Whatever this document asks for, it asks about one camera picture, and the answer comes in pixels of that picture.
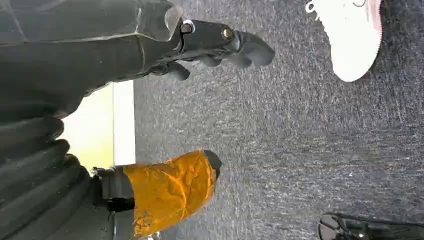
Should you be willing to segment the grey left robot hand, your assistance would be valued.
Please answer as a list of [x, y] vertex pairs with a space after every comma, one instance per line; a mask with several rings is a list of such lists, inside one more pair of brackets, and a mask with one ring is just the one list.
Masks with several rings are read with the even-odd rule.
[[122, 167], [90, 176], [59, 139], [83, 98], [150, 74], [185, 80], [180, 61], [246, 68], [274, 57], [258, 36], [184, 21], [167, 0], [1, 1], [1, 239], [111, 240], [105, 216], [132, 210]]

